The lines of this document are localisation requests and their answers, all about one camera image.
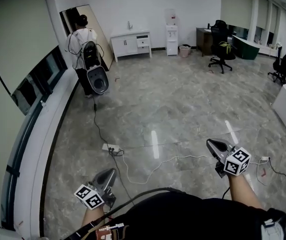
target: trash can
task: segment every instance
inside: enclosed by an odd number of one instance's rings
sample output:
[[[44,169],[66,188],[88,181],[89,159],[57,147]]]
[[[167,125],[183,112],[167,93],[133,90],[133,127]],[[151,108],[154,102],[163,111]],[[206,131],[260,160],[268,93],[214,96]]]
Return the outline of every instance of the trash can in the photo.
[[[180,46],[179,47],[179,55],[182,57],[182,58],[186,58],[187,56],[189,56],[189,47],[187,46]]]
[[[191,54],[191,45],[188,45],[188,44],[183,44],[183,46],[187,46],[189,49],[188,49],[188,54]]]

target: marble floor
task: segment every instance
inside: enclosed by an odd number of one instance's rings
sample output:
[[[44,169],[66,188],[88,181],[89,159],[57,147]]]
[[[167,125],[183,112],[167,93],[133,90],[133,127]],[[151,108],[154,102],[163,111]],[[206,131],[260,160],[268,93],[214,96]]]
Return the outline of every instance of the marble floor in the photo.
[[[125,150],[131,181],[145,182],[161,161],[175,156],[210,156],[207,138],[223,138],[252,154],[252,162],[271,157],[276,170],[286,173],[286,128],[272,110],[281,86],[267,73],[274,59],[236,58],[233,71],[208,68],[209,56],[193,51],[188,58],[165,51],[120,58],[113,62],[109,90],[96,97],[97,123],[110,144]],[[93,100],[79,85],[63,120],[52,157],[44,204],[44,233],[62,239],[81,226],[85,207],[73,196],[77,188],[106,168],[113,159],[101,150],[94,125]],[[147,184],[130,183],[126,166],[117,157],[121,178],[133,197],[143,191],[173,187],[200,198],[221,198],[227,178],[215,171],[213,158],[173,159],[164,163]],[[266,209],[286,212],[286,178],[269,164],[250,164],[245,176]],[[119,178],[113,188],[115,207],[128,200]],[[231,199],[228,192],[225,196]],[[131,206],[122,209],[124,213]]]

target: office chair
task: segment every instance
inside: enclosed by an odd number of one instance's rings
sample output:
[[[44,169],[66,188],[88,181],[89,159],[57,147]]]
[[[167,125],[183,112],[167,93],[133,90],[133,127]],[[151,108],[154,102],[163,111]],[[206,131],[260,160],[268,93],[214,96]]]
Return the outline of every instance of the office chair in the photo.
[[[232,51],[227,54],[227,49],[219,45],[220,42],[228,41],[228,31],[229,30],[227,28],[227,24],[220,19],[216,20],[215,25],[211,27],[213,38],[213,45],[211,46],[211,50],[215,56],[219,57],[219,59],[212,57],[210,59],[212,63],[208,64],[208,67],[210,68],[212,65],[218,64],[221,66],[222,74],[224,74],[223,66],[230,68],[230,71],[232,71],[232,67],[227,65],[225,60],[235,59],[235,55],[232,53]]]
[[[275,70],[275,72],[269,72],[267,73],[267,75],[272,75],[273,77],[275,77],[275,79],[273,79],[274,83],[277,81],[277,79],[279,79],[281,85],[284,85],[286,84],[286,75],[280,65],[281,50],[282,47],[279,47],[277,52],[277,58],[273,63],[273,69]]]

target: drawer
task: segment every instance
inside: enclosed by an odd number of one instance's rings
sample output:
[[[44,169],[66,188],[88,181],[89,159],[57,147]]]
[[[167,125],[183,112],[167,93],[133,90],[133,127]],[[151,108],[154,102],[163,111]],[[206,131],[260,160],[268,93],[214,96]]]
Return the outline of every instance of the drawer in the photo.
[[[148,47],[150,46],[150,40],[148,37],[136,38],[137,47]]]
[[[150,52],[150,48],[148,46],[145,47],[138,47],[137,48],[137,53],[138,54],[147,54]]]

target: green bag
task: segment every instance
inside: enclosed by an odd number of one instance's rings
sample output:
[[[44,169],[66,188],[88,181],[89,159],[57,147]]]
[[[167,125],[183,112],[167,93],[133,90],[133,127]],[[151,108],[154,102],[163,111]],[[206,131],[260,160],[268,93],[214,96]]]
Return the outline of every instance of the green bag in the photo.
[[[226,54],[231,52],[231,45],[228,42],[222,41],[218,45],[226,48]]]

